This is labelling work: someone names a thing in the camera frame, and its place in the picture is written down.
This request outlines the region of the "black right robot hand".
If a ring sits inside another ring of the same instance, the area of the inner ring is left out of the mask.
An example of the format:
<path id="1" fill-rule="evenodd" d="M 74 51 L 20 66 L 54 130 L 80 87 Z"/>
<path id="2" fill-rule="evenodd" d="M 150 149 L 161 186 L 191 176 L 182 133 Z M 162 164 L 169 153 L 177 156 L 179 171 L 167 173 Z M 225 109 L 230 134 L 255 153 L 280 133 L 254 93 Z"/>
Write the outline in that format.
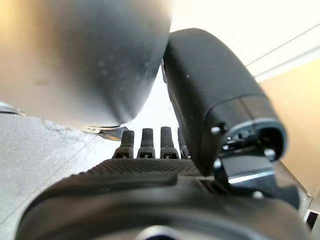
<path id="1" fill-rule="evenodd" d="M 209 32 L 172 32 L 162 71 L 178 120 L 145 128 L 134 156 L 124 131 L 112 158 L 48 187 L 25 209 L 17 240 L 309 240 L 295 184 L 274 163 L 286 129 L 235 54 Z"/>

